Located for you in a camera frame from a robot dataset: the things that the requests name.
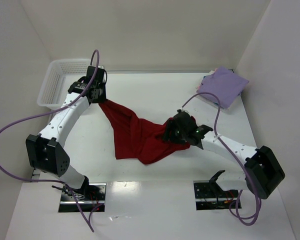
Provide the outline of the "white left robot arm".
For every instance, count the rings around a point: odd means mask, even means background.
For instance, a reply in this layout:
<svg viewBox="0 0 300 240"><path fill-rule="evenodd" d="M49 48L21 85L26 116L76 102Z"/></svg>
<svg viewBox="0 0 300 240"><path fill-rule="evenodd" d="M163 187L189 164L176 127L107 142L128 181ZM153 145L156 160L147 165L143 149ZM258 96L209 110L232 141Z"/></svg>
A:
<svg viewBox="0 0 300 240"><path fill-rule="evenodd" d="M25 141L30 166L66 183L80 200L90 198L97 189L71 166L64 146L72 128L88 107L106 100L107 77L105 69L89 66L86 75L69 87L62 105L64 109L37 135L30 134Z"/></svg>

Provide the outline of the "red t-shirt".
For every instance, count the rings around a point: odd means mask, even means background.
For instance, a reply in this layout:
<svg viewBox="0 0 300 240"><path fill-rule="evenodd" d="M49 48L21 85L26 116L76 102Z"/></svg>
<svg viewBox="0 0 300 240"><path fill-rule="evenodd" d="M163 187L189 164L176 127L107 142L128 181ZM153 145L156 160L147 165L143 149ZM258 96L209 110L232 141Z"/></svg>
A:
<svg viewBox="0 0 300 240"><path fill-rule="evenodd" d="M99 104L113 128L114 151L117 160L138 159L144 165L156 163L176 151L190 148L190 144L164 141L167 127L139 118L131 109L107 100Z"/></svg>

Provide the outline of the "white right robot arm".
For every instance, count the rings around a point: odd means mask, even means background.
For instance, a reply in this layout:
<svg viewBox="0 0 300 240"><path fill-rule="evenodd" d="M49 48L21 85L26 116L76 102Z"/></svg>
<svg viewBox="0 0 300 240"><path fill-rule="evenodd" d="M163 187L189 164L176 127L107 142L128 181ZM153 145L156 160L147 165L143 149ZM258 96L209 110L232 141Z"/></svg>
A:
<svg viewBox="0 0 300 240"><path fill-rule="evenodd" d="M165 142L190 144L210 151L241 167L240 172L219 170L210 178L210 188L217 196L230 190L249 190L265 200L286 176L269 147L248 146L217 135L210 126L197 125L194 118L183 110L167 120L162 139Z"/></svg>

